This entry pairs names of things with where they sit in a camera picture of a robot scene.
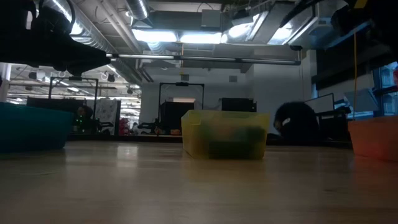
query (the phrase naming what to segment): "table surface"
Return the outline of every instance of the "table surface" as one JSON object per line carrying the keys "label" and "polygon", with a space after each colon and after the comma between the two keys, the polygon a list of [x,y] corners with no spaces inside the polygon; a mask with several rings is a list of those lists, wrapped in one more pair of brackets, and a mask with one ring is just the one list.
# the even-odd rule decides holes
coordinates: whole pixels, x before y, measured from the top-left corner
{"label": "table surface", "polygon": [[267,147],[194,160],[181,144],[69,142],[1,156],[0,223],[398,223],[398,164]]}

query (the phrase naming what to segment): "blue plastic bin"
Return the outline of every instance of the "blue plastic bin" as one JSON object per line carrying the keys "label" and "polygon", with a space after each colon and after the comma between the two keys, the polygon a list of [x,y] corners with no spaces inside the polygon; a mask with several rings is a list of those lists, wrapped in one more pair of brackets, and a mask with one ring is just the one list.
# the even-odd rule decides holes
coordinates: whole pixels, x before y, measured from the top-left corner
{"label": "blue plastic bin", "polygon": [[73,113],[0,103],[0,152],[62,149]]}

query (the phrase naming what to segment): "white wall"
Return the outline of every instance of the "white wall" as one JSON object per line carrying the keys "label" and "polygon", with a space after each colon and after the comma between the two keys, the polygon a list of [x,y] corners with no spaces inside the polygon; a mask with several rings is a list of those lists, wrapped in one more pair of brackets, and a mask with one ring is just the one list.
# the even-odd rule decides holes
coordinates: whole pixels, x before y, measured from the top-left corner
{"label": "white wall", "polygon": [[[357,79],[357,90],[362,90],[365,88],[373,88],[373,74],[361,75]],[[354,80],[347,80],[342,83],[329,86],[327,88],[318,91],[320,96],[324,96],[330,93],[334,93],[335,101],[342,100],[344,98],[344,93],[354,91]]]}
{"label": "white wall", "polygon": [[[192,74],[192,81],[206,82],[205,109],[219,110],[220,98],[253,98],[257,102],[257,112],[270,114],[269,131],[277,133],[272,124],[275,112],[282,104],[312,99],[311,77],[317,72],[315,53],[314,50],[307,51],[306,58],[299,66],[253,65],[244,75],[234,70],[212,70],[200,76],[201,71],[198,74],[193,70],[187,73]],[[174,82],[179,82],[178,71],[173,72],[176,74]],[[232,74],[238,75],[238,83],[228,83],[228,76]],[[173,86],[162,92],[162,101],[168,97],[196,98],[198,102],[201,101],[200,88]],[[159,84],[142,86],[140,122],[153,122],[157,117],[158,97]],[[196,103],[195,107],[200,109],[201,104]]]}
{"label": "white wall", "polygon": [[[146,83],[142,86],[140,123],[153,122],[157,118],[159,84]],[[163,85],[160,101],[164,102],[173,97],[195,98],[195,109],[201,110],[202,98],[201,86],[175,86]],[[205,85],[205,110],[220,110],[221,98],[247,98],[246,87],[244,85],[224,84],[224,85]]]}
{"label": "white wall", "polygon": [[276,110],[284,103],[305,100],[305,92],[311,92],[310,82],[303,82],[300,66],[253,66],[257,112],[270,114],[269,132],[277,133],[273,127]]}

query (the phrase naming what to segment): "orange plastic bin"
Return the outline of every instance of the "orange plastic bin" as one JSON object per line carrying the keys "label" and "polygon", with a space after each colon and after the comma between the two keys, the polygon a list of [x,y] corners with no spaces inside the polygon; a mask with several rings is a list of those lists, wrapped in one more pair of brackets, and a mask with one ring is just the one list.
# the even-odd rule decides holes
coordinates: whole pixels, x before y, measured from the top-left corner
{"label": "orange plastic bin", "polygon": [[398,116],[348,123],[354,153],[398,162]]}

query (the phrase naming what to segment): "column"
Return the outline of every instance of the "column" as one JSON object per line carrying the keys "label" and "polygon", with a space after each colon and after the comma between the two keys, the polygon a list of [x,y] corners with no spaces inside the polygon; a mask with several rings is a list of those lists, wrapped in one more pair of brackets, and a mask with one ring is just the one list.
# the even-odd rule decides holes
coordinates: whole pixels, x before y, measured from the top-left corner
{"label": "column", "polygon": [[0,63],[0,77],[2,80],[2,84],[0,86],[0,102],[6,102],[11,77],[10,63]]}

